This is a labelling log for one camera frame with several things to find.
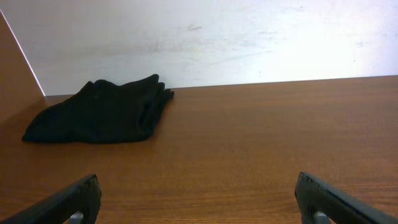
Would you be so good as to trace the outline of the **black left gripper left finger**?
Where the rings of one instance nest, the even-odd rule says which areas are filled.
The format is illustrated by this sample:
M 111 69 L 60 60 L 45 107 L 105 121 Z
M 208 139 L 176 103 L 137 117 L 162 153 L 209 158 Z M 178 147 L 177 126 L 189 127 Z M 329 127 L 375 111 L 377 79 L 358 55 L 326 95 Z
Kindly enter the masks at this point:
M 2 223 L 64 223 L 76 213 L 83 215 L 81 223 L 95 223 L 100 206 L 100 184 L 97 175 L 90 174 Z

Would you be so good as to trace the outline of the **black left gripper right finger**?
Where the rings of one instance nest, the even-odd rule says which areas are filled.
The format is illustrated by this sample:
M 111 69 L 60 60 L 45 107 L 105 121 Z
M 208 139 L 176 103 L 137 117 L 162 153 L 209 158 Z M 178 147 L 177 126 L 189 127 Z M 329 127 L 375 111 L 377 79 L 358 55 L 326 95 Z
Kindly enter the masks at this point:
M 295 198 L 305 224 L 360 223 L 397 224 L 388 215 L 308 172 L 298 175 Z

